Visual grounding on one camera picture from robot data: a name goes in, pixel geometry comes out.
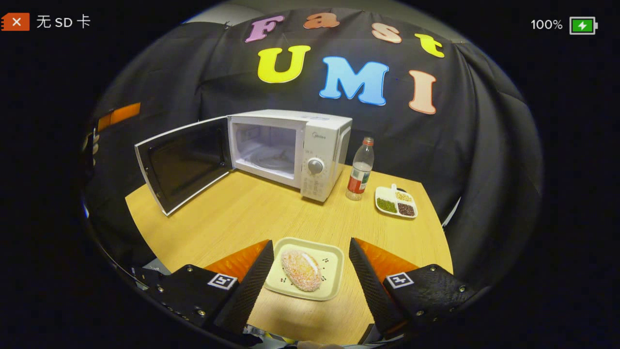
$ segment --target table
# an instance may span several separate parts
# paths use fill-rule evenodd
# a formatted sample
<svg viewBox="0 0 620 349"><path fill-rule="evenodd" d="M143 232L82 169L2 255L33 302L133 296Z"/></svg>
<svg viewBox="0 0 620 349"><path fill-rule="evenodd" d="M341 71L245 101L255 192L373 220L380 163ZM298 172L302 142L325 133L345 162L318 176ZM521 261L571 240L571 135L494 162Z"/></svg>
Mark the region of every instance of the table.
<svg viewBox="0 0 620 349"><path fill-rule="evenodd" d="M324 302L284 296L263 288L249 317L251 324L296 340L348 345L374 323L355 269L348 259L352 237L377 245L417 266L432 263L453 273L441 223L421 183L372 172L360 201L345 197L351 166L346 166L325 203L304 199L291 188L233 171L166 217L147 185L125 200L133 219L159 260L174 272L186 264L206 266L265 239L275 245L295 237L338 246L345 254L338 295ZM414 219L383 214L374 190L396 183L418 207Z"/></svg>

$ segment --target divided plate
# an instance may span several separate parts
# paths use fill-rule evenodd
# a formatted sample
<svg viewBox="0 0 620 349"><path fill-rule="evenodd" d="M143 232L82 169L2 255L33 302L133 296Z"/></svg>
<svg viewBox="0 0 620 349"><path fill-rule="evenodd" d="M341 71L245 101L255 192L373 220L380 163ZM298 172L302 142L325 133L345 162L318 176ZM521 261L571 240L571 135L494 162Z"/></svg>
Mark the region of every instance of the divided plate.
<svg viewBox="0 0 620 349"><path fill-rule="evenodd" d="M298 289L290 281L284 272L281 262L282 253L286 250L301 250L314 257L323 276L323 282L318 290L305 292ZM287 296L311 299L313 301L328 301L338 294L345 258L342 250L336 246L285 237L275 244L273 255L275 256L273 265L265 280L266 289L286 294Z"/></svg>
<svg viewBox="0 0 620 349"><path fill-rule="evenodd" d="M396 193L399 193L399 195L408 197L411 201L400 200L396 196ZM380 208L379 203L377 202L378 199L386 200L386 201L393 203L397 212L389 212L389 211L385 211L384 209ZM414 215L401 214L400 210L398 209L398 204L405 204L405 205L409 205L413 207ZM411 196L409 193L405 193L403 191L397 190L396 184L392 184L392 188L377 187L377 189L374 191L374 205L377 207L377 210L383 213L397 215L399 217L404 217L404 218L416 218L418 216L418 208L415 206L415 201L414 201L413 196Z"/></svg>

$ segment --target white microwave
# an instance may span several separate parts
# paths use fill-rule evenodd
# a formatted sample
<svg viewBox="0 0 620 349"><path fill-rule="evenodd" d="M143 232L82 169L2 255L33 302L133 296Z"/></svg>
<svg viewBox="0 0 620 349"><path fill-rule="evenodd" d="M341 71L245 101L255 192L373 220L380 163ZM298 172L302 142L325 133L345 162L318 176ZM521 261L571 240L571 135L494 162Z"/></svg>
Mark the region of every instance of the white microwave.
<svg viewBox="0 0 620 349"><path fill-rule="evenodd" d="M262 110L216 117L135 145L153 197L170 215L239 169L324 202L342 172L353 119Z"/></svg>

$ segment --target bottle cap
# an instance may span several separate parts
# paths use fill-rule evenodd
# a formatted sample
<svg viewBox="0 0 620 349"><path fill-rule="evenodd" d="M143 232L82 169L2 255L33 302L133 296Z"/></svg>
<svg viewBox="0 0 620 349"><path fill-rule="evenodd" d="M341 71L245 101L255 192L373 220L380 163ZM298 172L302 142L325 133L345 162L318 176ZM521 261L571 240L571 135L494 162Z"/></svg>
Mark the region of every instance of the bottle cap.
<svg viewBox="0 0 620 349"><path fill-rule="evenodd" d="M364 137L362 144L372 147L374 145L374 139L372 137Z"/></svg>

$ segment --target letter m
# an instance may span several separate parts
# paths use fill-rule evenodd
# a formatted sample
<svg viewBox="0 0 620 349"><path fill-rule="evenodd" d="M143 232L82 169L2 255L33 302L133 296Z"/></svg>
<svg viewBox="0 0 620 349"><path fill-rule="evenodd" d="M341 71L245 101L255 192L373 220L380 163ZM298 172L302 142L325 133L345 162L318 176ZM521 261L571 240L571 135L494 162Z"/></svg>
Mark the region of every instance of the letter m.
<svg viewBox="0 0 620 349"><path fill-rule="evenodd" d="M342 86L347 98L355 97L357 91L364 86L363 92L358 99L363 103L383 106L386 103L383 98L383 77L389 70L385 64L368 62L355 74L348 61L342 57L325 57L323 62L327 65L327 78L325 88L319 92L323 98L340 98L342 93L338 91L338 83Z"/></svg>

